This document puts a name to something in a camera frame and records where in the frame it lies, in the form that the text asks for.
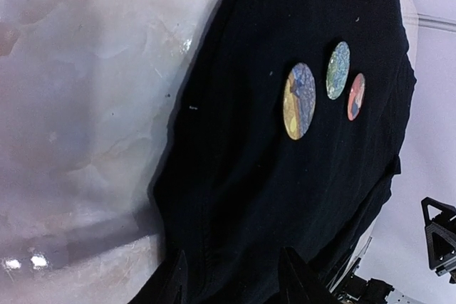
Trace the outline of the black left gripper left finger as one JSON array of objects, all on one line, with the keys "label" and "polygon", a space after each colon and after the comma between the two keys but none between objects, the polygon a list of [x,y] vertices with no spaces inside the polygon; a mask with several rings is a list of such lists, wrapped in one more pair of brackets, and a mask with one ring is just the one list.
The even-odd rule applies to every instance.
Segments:
[{"label": "black left gripper left finger", "polygon": [[164,261],[128,304],[187,303],[188,269],[185,252],[167,252]]}]

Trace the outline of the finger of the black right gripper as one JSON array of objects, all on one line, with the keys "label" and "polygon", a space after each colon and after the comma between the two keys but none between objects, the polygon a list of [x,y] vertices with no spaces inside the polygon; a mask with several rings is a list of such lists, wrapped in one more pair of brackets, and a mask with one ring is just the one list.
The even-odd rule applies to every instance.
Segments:
[{"label": "finger of the black right gripper", "polygon": [[421,201],[430,270],[455,275],[455,207],[425,197]]}]

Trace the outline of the red round brooch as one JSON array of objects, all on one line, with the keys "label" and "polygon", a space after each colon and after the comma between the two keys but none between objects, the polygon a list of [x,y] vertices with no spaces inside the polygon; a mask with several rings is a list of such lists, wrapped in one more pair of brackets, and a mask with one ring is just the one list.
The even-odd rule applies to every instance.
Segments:
[{"label": "red round brooch", "polygon": [[353,80],[348,97],[347,115],[350,121],[354,121],[361,110],[365,88],[365,77],[362,73],[359,73]]}]

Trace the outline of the black garment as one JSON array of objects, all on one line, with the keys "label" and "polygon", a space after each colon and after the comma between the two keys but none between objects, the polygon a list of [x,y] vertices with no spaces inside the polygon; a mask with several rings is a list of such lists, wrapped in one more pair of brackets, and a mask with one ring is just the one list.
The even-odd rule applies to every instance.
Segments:
[{"label": "black garment", "polygon": [[[336,45],[345,88],[326,92]],[[327,284],[390,197],[415,76],[400,0],[221,0],[176,113],[154,186],[168,249],[185,252],[189,303],[264,303],[292,247]],[[292,140],[284,86],[297,63],[316,83],[307,133]],[[366,80],[354,121],[355,77]]]}]

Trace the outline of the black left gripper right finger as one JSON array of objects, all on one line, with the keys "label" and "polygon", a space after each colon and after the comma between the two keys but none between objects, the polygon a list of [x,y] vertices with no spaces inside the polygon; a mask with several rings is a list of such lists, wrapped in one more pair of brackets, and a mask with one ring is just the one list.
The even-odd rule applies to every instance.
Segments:
[{"label": "black left gripper right finger", "polygon": [[279,257],[280,303],[338,304],[338,300],[291,247],[282,248]]}]

